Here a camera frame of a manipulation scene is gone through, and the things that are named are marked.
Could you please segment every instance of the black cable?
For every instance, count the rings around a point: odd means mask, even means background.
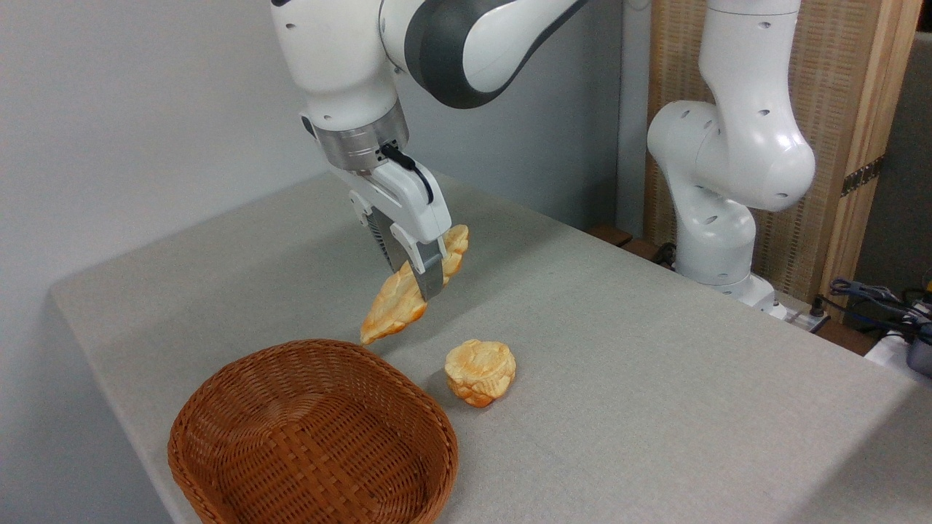
[[[414,172],[420,181],[424,183],[424,187],[427,189],[427,205],[433,204],[433,188],[431,184],[428,183],[427,177],[424,176],[424,173],[420,172],[418,169],[418,163],[414,161],[411,157],[408,157],[405,153],[402,153],[400,149],[391,144],[385,144],[380,149],[383,155],[385,155],[389,160],[392,160],[396,164],[402,166],[402,168]]]
[[[835,302],[832,302],[831,300],[829,300],[828,298],[826,298],[826,297],[823,296],[823,295],[816,295],[815,297],[816,297],[816,300],[818,300],[820,304],[821,304],[821,303],[829,304],[830,306],[832,306],[832,307],[835,308],[836,310],[843,311],[843,312],[845,312],[845,313],[847,313],[847,314],[849,314],[849,315],[851,315],[851,316],[857,318],[857,319],[860,320],[861,322],[866,322],[866,323],[868,323],[868,324],[874,324],[874,325],[877,325],[877,326],[879,326],[879,327],[881,327],[881,328],[885,328],[885,329],[888,330],[888,331],[898,331],[899,333],[902,333],[902,334],[904,334],[904,335],[911,335],[911,336],[913,336],[913,337],[919,338],[920,340],[922,340],[922,341],[925,342],[926,344],[932,344],[932,338],[930,338],[926,333],[924,333],[924,332],[922,331],[922,328],[918,328],[918,329],[917,329],[917,328],[913,327],[912,324],[893,324],[893,323],[890,323],[890,322],[886,322],[886,321],[878,320],[878,319],[875,319],[875,318],[871,318],[871,317],[865,316],[865,315],[863,315],[863,314],[860,314],[860,313],[858,313],[858,312],[856,312],[856,311],[853,311],[853,310],[851,310],[851,309],[849,309],[849,308],[846,308],[845,306],[842,306],[841,304],[836,304]]]
[[[896,315],[898,315],[895,317],[888,318],[886,320],[887,322],[894,322],[894,321],[899,320],[900,317],[915,316],[915,315],[918,315],[922,318],[926,318],[928,320],[932,320],[932,317],[929,316],[929,313],[926,313],[923,310],[919,310],[915,308],[914,306],[907,306],[906,304],[902,304],[898,301],[895,302],[893,300],[886,300],[883,298],[870,299],[870,298],[861,297],[861,300],[852,304],[850,308],[853,310],[854,308],[856,308],[857,306],[860,306],[861,304],[874,304],[874,305],[879,306],[880,304],[878,304],[878,302],[882,302],[887,306],[887,307],[884,307],[884,310],[892,311]]]

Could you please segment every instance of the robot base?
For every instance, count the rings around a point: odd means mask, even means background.
[[[749,274],[737,283],[709,285],[709,287],[780,320],[785,320],[787,317],[787,308],[776,301],[774,287],[755,274]]]

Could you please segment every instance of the white wall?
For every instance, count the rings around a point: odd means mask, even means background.
[[[616,4],[587,7],[486,108],[404,85],[409,152],[573,225],[610,221]],[[267,2],[4,2],[0,48],[0,521],[165,522],[48,287],[324,163]]]

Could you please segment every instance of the cable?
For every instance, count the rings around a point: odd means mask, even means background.
[[[427,177],[424,176],[424,173],[420,172],[420,169],[418,169],[418,163],[391,144],[383,145],[380,151],[383,155],[388,157],[389,160],[393,160],[396,164],[402,166],[408,171],[413,171],[418,176],[418,178],[420,178],[420,181],[424,183],[424,187],[427,189],[427,205],[433,204],[433,188],[427,181]]]
[[[855,296],[899,316],[919,315],[932,320],[924,311],[904,304],[889,288],[881,285],[866,285],[840,277],[831,281],[829,287],[834,296]]]
[[[863,314],[860,314],[857,311],[846,308],[845,306],[842,306],[841,304],[836,304],[835,302],[832,302],[831,300],[826,298],[824,295],[816,295],[815,302],[818,303],[819,305],[821,305],[822,303],[829,304],[836,310],[843,311],[851,315],[852,317],[860,320],[861,322],[876,325],[878,327],[886,329],[887,331],[897,331],[903,335],[910,335],[912,337],[919,338],[926,344],[932,344],[932,337],[929,337],[928,334],[925,333],[921,327],[916,328],[915,324],[908,324],[908,323],[893,324],[887,321],[882,321],[882,320],[878,320],[875,318],[871,318]]]

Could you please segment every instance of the wooden panel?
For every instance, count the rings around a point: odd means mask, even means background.
[[[789,86],[796,118],[815,151],[815,181],[806,196],[783,213],[754,211],[754,271],[778,291],[810,301],[822,283],[829,251],[850,249],[854,243],[859,250],[859,240],[845,238],[836,224],[839,214],[851,215],[845,206],[867,205],[868,193],[843,204],[843,179],[873,160],[858,163],[869,153],[880,156],[884,151],[905,69],[905,63],[886,57],[908,54],[908,46],[904,51],[903,42],[893,35],[906,31],[910,20],[915,24],[919,4],[920,0],[802,2]],[[654,1],[651,117],[675,100],[713,102],[698,70],[705,9],[704,0]],[[672,201],[652,159],[646,176],[645,238],[655,244],[673,241]]]
[[[910,0],[884,3],[881,9],[847,172],[874,161],[886,150],[921,7],[921,1]],[[823,294],[834,278],[855,276],[876,187],[875,179],[841,198],[821,279]]]

